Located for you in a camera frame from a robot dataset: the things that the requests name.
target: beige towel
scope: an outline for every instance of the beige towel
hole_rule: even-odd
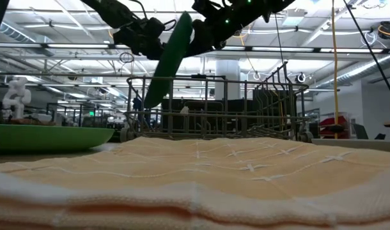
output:
[[[0,164],[0,229],[390,229],[390,153],[138,138]]]

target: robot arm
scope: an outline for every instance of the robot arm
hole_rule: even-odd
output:
[[[112,28],[120,29],[114,34],[115,44],[124,44],[131,48],[135,55],[144,55],[148,59],[159,60],[165,43],[159,36],[167,25],[176,22],[171,20],[162,23],[156,18],[140,19],[124,4],[117,0],[81,0],[97,11],[101,18]],[[130,0],[143,5],[138,0]],[[222,5],[210,0],[194,0],[192,9],[202,14],[204,21],[194,20],[192,26],[195,36],[186,56],[195,56],[214,49],[222,49],[226,40],[240,31],[258,17],[269,21],[271,13],[285,9],[295,0],[222,0]]]

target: white figurine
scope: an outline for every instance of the white figurine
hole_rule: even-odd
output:
[[[8,119],[12,114],[10,107],[15,106],[14,119],[23,118],[24,105],[30,103],[31,93],[26,89],[27,78],[17,77],[9,82],[9,90],[3,97],[3,118]]]

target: folded towel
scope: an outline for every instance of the folded towel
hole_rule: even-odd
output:
[[[0,164],[0,229],[390,229],[390,153],[138,138]]]

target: dishwasher rack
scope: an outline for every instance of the dishwasher rack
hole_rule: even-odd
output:
[[[134,88],[132,84],[134,79],[142,80],[141,92]],[[127,79],[129,94],[127,111],[124,114],[129,127],[123,130],[124,136],[127,137],[126,141],[140,136],[173,140],[273,137],[310,141],[311,134],[304,129],[309,118],[297,116],[296,111],[297,98],[301,98],[302,110],[304,110],[304,92],[309,88],[305,84],[294,84],[289,79],[286,83],[280,83],[280,80],[275,82],[274,74],[272,74],[272,82],[267,82],[267,79],[263,82],[255,82],[182,77],[157,77],[157,80],[169,81],[169,95],[164,97],[164,100],[168,100],[168,106],[162,109],[146,110],[143,102],[146,86],[151,81],[151,77]],[[188,111],[174,109],[174,81],[204,81],[205,99],[185,102],[184,106],[189,108]],[[209,86],[212,83],[223,83],[224,97],[222,100],[208,98]],[[231,100],[228,100],[228,84],[239,84],[239,87],[244,90],[243,98],[238,100],[243,101],[243,111],[228,110],[228,104],[231,103]],[[247,92],[251,89],[253,99],[248,100]],[[131,108],[133,94],[142,101],[141,109],[136,111]],[[212,106],[219,109],[211,111],[209,108]],[[151,115],[156,119],[161,118],[162,125],[148,124],[145,116]]]

